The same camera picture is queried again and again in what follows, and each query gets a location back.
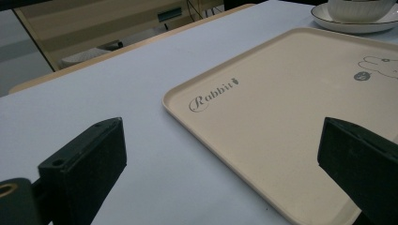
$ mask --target table surface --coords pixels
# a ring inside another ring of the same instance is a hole
[[[161,100],[176,85],[295,27],[311,6],[270,0],[0,98],[0,180],[86,128],[124,121],[128,166],[93,224],[289,224],[197,141]],[[398,43],[398,28],[364,35]]]

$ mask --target white cup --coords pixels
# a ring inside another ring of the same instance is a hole
[[[384,17],[396,0],[329,0],[330,17],[339,23],[371,23]]]

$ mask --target beige tray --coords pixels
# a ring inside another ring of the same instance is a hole
[[[396,45],[300,28],[173,88],[163,105],[291,222],[352,224],[359,208],[316,160],[324,118],[393,140],[396,60]]]

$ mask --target wooden cabinet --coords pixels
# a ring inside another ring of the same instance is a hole
[[[222,0],[191,2],[198,8],[222,5]],[[174,11],[171,18],[160,22],[159,15],[170,10]],[[191,22],[183,0],[53,0],[15,12],[54,70],[60,69],[62,58],[75,53],[162,23]]]

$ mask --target black plastic part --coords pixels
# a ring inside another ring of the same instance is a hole
[[[29,180],[15,178],[0,183],[0,224],[42,224]]]
[[[398,145],[358,125],[326,118],[319,166],[374,224],[398,224]]]
[[[38,166],[38,187],[53,209],[45,217],[55,225],[90,224],[126,164],[121,118],[90,127]]]

